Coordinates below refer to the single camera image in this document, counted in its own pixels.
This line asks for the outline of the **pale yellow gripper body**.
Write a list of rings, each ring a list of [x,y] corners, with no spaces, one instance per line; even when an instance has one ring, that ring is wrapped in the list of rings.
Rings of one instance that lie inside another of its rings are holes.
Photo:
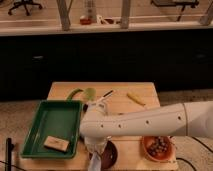
[[[107,142],[108,140],[106,138],[90,138],[90,137],[84,138],[84,144],[87,150],[90,153],[97,152],[99,155],[101,155],[104,152]]]

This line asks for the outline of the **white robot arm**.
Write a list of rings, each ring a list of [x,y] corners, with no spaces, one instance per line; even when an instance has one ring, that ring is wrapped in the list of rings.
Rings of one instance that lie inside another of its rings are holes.
[[[80,123],[90,153],[101,154],[109,136],[190,136],[213,139],[213,101],[178,103],[144,111],[109,115],[107,105],[88,105]]]

